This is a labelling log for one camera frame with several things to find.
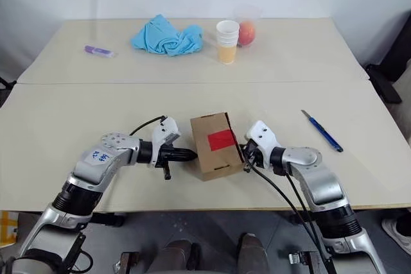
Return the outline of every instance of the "cardboard box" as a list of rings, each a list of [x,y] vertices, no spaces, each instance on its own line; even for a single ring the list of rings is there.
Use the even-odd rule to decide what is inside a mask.
[[[203,181],[243,170],[243,157],[227,112],[191,119]]]

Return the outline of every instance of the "stacked paper cups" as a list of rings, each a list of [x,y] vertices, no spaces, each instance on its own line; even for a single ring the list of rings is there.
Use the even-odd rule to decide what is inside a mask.
[[[217,24],[218,58],[224,64],[234,62],[239,30],[240,25],[235,21],[222,21]]]

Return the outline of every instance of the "gray floor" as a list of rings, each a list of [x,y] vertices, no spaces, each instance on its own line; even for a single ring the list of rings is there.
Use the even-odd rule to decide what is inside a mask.
[[[288,264],[287,255],[297,249],[314,250],[302,227],[289,223],[289,212],[142,212],[129,214],[121,228],[89,224],[83,249],[94,258],[89,273],[113,273],[112,265],[121,252],[141,252],[141,262],[131,273],[143,273],[159,249],[175,239],[189,239],[202,246],[203,270],[236,272],[236,245],[243,232],[255,233],[267,249],[272,273],[309,273],[308,268]],[[389,274],[410,273],[411,257],[380,228],[381,217],[398,211],[363,211],[360,223],[373,240]],[[21,214],[19,243],[38,216]],[[3,256],[16,254],[17,245],[2,250]]]

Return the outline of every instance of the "white table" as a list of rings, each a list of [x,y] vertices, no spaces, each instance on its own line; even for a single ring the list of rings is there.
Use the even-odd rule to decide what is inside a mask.
[[[217,61],[216,19],[171,19],[183,29],[204,29],[204,48],[168,57],[135,50],[130,39],[146,19],[67,21],[19,83],[234,83],[367,79],[331,19],[263,19],[256,41],[238,50],[232,65]],[[96,40],[93,39],[97,29]],[[118,53],[113,59],[83,51],[94,45]]]
[[[342,145],[328,143],[306,109]],[[306,83],[16,85],[0,109],[0,209],[43,210],[80,154],[106,132],[129,132],[166,114],[179,124],[176,146],[195,149],[189,119],[227,111],[240,142],[264,120],[283,146],[319,149],[354,208],[411,206],[411,150],[366,80]],[[149,140],[152,128],[141,131]],[[202,182],[196,165],[171,164],[172,181],[145,165],[120,170],[98,210],[284,209],[255,174]],[[289,196],[286,179],[266,171]]]

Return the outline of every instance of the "white shoe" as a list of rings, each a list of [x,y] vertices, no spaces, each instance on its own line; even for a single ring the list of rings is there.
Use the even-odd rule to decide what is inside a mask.
[[[397,231],[396,219],[383,219],[381,226],[384,231],[401,247],[404,252],[411,255],[411,237],[406,237]]]

